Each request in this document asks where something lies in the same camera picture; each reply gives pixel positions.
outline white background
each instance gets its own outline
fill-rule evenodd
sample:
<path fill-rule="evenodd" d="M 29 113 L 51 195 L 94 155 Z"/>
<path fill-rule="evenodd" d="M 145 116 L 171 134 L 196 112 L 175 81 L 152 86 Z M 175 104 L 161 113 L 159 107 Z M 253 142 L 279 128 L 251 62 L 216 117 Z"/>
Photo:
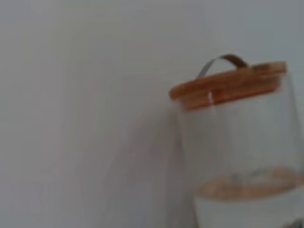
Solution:
<path fill-rule="evenodd" d="M 1 227 L 186 227 L 169 88 L 227 52 L 287 60 L 304 116 L 303 7 L 2 0 Z"/>

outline bamboo lid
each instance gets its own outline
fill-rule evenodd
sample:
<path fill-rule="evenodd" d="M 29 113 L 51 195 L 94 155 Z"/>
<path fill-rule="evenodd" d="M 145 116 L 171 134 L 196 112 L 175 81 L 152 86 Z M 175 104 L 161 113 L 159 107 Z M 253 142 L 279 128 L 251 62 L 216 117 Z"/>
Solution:
<path fill-rule="evenodd" d="M 280 76 L 287 72 L 286 62 L 248 66 L 235 55 L 225 55 L 220 58 L 233 63 L 237 70 L 202 77 L 216 60 L 213 59 L 206 64 L 197 79 L 171 89 L 170 98 L 181 101 L 187 110 L 218 105 L 274 92 L 280 87 Z"/>

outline glass jar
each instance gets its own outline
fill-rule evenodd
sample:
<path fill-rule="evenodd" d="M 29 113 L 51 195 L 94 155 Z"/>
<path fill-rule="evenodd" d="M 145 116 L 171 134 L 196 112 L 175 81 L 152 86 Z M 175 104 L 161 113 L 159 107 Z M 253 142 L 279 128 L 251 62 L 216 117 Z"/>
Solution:
<path fill-rule="evenodd" d="M 286 64 L 220 58 L 238 69 L 203 77 L 214 59 L 196 80 L 170 91 L 199 228 L 299 224 L 303 146 Z"/>

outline lid handle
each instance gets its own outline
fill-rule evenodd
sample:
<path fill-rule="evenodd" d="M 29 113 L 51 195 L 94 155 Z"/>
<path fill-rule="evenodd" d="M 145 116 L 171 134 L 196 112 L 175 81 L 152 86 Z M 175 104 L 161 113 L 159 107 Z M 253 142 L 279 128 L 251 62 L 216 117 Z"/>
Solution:
<path fill-rule="evenodd" d="M 200 71 L 199 75 L 197 76 L 197 79 L 204 77 L 206 75 L 206 73 L 208 72 L 208 70 L 210 69 L 210 67 L 213 65 L 213 63 L 218 59 L 227 60 L 230 63 L 232 63 L 233 65 L 235 65 L 237 68 L 248 67 L 248 64 L 244 60 L 242 60 L 242 58 L 240 58 L 236 55 L 233 55 L 233 54 L 227 54 L 227 55 L 223 55 L 223 56 L 210 60 Z"/>

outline white surface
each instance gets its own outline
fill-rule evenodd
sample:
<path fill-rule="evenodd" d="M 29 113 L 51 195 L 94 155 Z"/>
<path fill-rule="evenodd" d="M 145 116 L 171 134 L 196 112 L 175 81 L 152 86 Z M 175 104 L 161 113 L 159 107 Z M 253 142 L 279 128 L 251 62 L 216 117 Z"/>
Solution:
<path fill-rule="evenodd" d="M 286 59 L 304 114 L 302 8 L 298 0 L 2 0 L 1 225 L 165 228 L 168 215 L 186 227 L 168 89 L 218 54 Z"/>
<path fill-rule="evenodd" d="M 303 188 L 266 199 L 221 202 L 195 198 L 199 228 L 282 228 L 303 217 Z"/>

